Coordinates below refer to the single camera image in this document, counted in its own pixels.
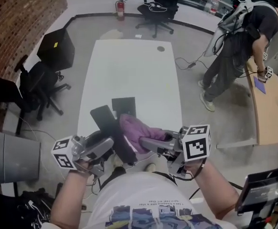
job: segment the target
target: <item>table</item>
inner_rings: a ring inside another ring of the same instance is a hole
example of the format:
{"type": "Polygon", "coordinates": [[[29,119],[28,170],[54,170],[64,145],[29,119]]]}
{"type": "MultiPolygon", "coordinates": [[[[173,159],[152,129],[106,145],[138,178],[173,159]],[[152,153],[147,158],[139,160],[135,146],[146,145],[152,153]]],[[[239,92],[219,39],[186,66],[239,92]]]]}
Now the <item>table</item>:
{"type": "MultiPolygon", "coordinates": [[[[247,61],[247,68],[253,72],[257,71],[253,57],[247,61]]],[[[236,143],[220,144],[216,148],[278,143],[278,77],[274,74],[265,83],[267,94],[264,94],[255,87],[254,76],[257,77],[257,74],[249,74],[247,80],[254,102],[257,137],[236,143]]]]}
{"type": "Polygon", "coordinates": [[[179,131],[182,111],[170,42],[96,41],[86,75],[77,134],[88,136],[99,130],[90,111],[103,105],[112,110],[112,99],[123,97],[135,97],[136,115],[143,123],[179,131]]]}

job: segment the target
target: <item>black computer tower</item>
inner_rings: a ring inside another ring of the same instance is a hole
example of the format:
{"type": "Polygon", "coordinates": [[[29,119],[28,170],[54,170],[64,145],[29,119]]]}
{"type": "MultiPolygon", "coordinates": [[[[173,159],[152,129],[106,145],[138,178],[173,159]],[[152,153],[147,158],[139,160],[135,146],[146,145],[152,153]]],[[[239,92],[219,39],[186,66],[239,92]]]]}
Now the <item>black computer tower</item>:
{"type": "Polygon", "coordinates": [[[65,28],[46,34],[37,52],[41,61],[54,71],[72,67],[74,46],[65,28]]]}

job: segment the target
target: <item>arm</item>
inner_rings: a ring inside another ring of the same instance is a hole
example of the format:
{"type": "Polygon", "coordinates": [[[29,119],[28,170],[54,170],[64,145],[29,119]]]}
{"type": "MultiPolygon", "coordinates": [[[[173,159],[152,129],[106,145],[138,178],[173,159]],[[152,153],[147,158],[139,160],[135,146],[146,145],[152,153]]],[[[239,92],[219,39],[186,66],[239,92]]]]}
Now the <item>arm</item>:
{"type": "Polygon", "coordinates": [[[51,223],[62,229],[78,229],[82,200],[90,174],[70,171],[51,210],[51,223]]]}
{"type": "MultiPolygon", "coordinates": [[[[200,164],[187,166],[186,169],[195,174],[199,166],[200,164]]],[[[204,168],[195,181],[217,219],[223,219],[235,208],[239,194],[210,161],[206,160],[204,168]]]]}
{"type": "Polygon", "coordinates": [[[253,55],[259,72],[264,72],[263,53],[268,44],[268,39],[265,35],[261,34],[260,38],[253,42],[253,55]]]}

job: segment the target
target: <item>gray floor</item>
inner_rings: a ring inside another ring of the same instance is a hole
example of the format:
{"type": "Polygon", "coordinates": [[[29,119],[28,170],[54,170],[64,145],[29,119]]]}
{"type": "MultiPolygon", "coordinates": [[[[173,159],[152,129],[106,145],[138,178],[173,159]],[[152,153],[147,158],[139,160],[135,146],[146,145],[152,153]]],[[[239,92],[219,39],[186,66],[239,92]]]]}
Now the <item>gray floor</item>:
{"type": "MultiPolygon", "coordinates": [[[[61,82],[69,83],[72,89],[58,93],[56,98],[64,115],[59,116],[52,108],[49,108],[44,114],[43,121],[37,122],[35,115],[31,114],[26,119],[32,129],[46,131],[55,139],[76,134],[84,80],[95,41],[112,29],[123,32],[124,39],[135,39],[135,35],[140,34],[141,40],[154,40],[151,37],[153,27],[135,29],[135,26],[141,22],[141,18],[126,18],[125,21],[117,21],[114,17],[87,17],[73,21],[68,27],[68,32],[75,46],[75,59],[72,68],[62,71],[65,78],[61,82]]],[[[156,40],[171,42],[175,58],[183,57],[189,62],[196,60],[205,50],[211,35],[180,25],[169,25],[175,29],[174,34],[170,35],[166,30],[159,30],[156,40]]],[[[138,57],[144,57],[144,53],[138,53],[138,57]]],[[[201,60],[209,67],[214,57],[202,57],[201,60]]],[[[177,62],[181,68],[188,66],[181,59],[177,62]]],[[[197,85],[205,71],[205,67],[200,62],[190,70],[177,69],[182,121],[184,125],[211,125],[213,148],[210,159],[228,180],[242,186],[247,174],[278,167],[278,145],[215,149],[218,143],[240,141],[255,135],[253,103],[248,96],[247,80],[241,78],[231,89],[214,101],[216,112],[208,112],[199,99],[201,89],[197,85]]],[[[35,138],[32,132],[23,131],[22,134],[28,138],[35,138]]],[[[61,171],[50,156],[54,141],[45,133],[36,132],[36,136],[42,142],[43,163],[40,168],[40,179],[31,183],[21,182],[19,188],[21,191],[44,187],[48,193],[54,195],[57,183],[63,182],[66,172],[61,171]]],[[[139,163],[128,172],[143,170],[151,162],[156,163],[158,171],[167,172],[164,158],[158,158],[157,155],[139,163]]],[[[102,177],[101,181],[110,174],[110,164],[108,163],[107,166],[109,167],[108,173],[102,177]]],[[[197,189],[194,181],[179,182],[178,185],[187,197],[197,189]]],[[[90,187],[88,187],[86,197],[90,194],[90,187]]],[[[92,195],[84,200],[88,211],[91,211],[95,199],[96,196],[92,195]]],[[[205,203],[198,210],[206,215],[211,214],[205,203]]],[[[85,225],[88,218],[89,213],[83,214],[81,226],[85,225]]]]}

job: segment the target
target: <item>man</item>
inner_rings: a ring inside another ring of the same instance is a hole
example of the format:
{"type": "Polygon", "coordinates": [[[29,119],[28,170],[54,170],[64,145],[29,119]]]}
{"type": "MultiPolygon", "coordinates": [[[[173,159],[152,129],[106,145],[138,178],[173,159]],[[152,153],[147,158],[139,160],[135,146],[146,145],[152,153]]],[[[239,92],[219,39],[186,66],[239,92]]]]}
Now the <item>man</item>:
{"type": "MultiPolygon", "coordinates": [[[[195,174],[200,165],[201,161],[192,163],[187,169],[195,174]]],[[[217,219],[199,214],[172,178],[152,173],[155,168],[150,164],[147,172],[126,174],[123,167],[116,167],[101,186],[85,229],[231,229],[236,228],[233,224],[249,224],[251,213],[239,217],[234,211],[239,194],[209,161],[195,180],[217,219]]],[[[44,223],[42,229],[78,228],[89,176],[69,172],[52,207],[51,224],[44,223]]]]}
{"type": "Polygon", "coordinates": [[[247,32],[230,35],[224,42],[223,49],[198,85],[204,89],[200,99],[207,110],[214,112],[213,99],[226,91],[237,77],[243,74],[243,69],[251,55],[258,66],[258,74],[264,77],[263,52],[272,37],[278,32],[277,13],[266,6],[256,6],[248,13],[243,26],[252,24],[260,33],[260,38],[254,40],[247,32]]]}

